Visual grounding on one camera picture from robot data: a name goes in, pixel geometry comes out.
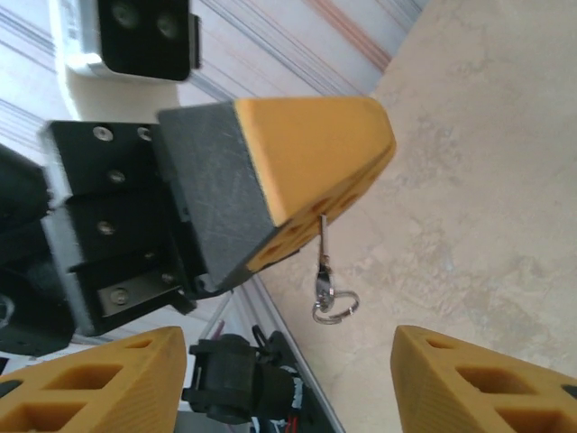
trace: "screw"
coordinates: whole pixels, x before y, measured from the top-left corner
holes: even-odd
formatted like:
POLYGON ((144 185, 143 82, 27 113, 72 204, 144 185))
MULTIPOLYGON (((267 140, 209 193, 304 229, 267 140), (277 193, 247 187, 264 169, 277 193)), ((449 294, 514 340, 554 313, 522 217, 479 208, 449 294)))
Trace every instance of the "screw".
POLYGON ((94 136, 102 142, 111 142, 114 139, 114 134, 108 128, 97 126, 92 130, 94 136))
POLYGON ((108 172, 108 178, 110 179, 110 181, 112 183, 115 183, 115 184, 124 183, 124 181, 126 180, 124 173, 122 173, 119 170, 110 170, 108 172))
POLYGON ((141 126, 140 128, 138 128, 136 130, 136 133, 138 134, 139 137, 141 137, 145 142, 151 142, 152 141, 152 136, 151 136, 151 130, 141 126))
POLYGON ((172 284, 176 280, 174 278, 174 275, 172 275, 171 273, 163 273, 161 278, 167 284, 172 284))
POLYGON ((96 228, 101 235, 110 236, 114 234, 114 226, 108 221, 99 221, 96 228))
POLYGON ((110 293, 110 300, 116 305, 124 305, 128 302, 128 291, 126 289, 114 289, 110 293))

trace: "beige tile floor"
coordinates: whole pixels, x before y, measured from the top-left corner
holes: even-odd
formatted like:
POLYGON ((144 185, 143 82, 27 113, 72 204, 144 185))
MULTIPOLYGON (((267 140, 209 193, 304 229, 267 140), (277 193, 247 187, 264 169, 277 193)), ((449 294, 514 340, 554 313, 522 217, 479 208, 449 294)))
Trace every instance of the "beige tile floor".
POLYGON ((374 94, 398 154, 329 231, 359 313, 310 318, 314 244, 262 274, 348 431, 400 431, 399 324, 577 376, 575 20, 570 0, 432 0, 374 94))

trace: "key ring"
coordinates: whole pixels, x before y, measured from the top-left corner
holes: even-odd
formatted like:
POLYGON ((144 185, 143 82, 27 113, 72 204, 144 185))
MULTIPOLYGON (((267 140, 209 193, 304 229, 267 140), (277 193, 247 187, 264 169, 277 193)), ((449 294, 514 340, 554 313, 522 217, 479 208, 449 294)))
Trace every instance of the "key ring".
POLYGON ((320 246, 318 255, 318 273, 316 275, 316 302, 313 306, 313 319, 323 325, 336 325, 344 318, 351 316, 361 304, 359 295, 350 290, 335 290, 333 284, 333 270, 329 263, 329 256, 326 247, 326 215, 320 216, 320 246), (321 313, 328 313, 334 306, 336 298, 352 298, 353 304, 344 311, 330 315, 328 318, 319 316, 321 313))

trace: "yellow foam pad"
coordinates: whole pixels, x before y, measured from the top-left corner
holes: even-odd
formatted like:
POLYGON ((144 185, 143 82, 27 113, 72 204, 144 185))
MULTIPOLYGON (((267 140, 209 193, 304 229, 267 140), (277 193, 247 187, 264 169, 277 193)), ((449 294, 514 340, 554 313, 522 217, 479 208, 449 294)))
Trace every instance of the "yellow foam pad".
POLYGON ((258 271, 318 234, 366 192, 396 143, 369 97, 240 99, 235 103, 273 224, 281 227, 248 264, 258 271))
POLYGON ((172 432, 187 365, 165 327, 0 376, 0 432, 172 432))
POLYGON ((390 359, 405 433, 576 433, 577 379, 421 327, 390 359))

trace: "metal hook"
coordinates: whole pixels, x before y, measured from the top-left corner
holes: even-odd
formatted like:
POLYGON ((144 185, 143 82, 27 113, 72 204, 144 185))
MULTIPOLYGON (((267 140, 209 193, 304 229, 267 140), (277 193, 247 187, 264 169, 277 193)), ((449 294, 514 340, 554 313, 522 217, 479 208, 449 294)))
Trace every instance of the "metal hook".
POLYGON ((318 273, 316 275, 316 302, 313 306, 313 319, 323 325, 335 325, 341 323, 344 318, 351 316, 361 304, 359 295, 350 290, 335 290, 333 284, 333 270, 330 266, 330 258, 327 248, 326 215, 320 216, 320 245, 318 254, 318 273), (318 311, 328 313, 334 306, 336 298, 352 298, 353 304, 339 314, 323 318, 318 311))

